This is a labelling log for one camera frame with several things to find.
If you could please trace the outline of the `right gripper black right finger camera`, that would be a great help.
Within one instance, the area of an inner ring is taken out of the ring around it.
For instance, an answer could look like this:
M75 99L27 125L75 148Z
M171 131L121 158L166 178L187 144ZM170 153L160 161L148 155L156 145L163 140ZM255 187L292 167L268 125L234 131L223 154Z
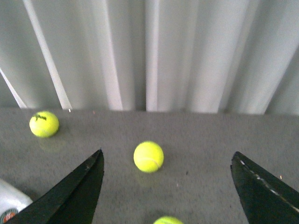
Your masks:
M250 224L297 224L299 193L241 152L230 165L233 182Z

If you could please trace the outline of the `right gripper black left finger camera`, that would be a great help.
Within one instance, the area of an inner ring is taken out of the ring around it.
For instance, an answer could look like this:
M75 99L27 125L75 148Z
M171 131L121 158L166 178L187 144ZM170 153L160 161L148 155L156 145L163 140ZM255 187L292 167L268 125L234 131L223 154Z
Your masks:
M9 224L90 224L104 176L97 150L46 194L8 220Z

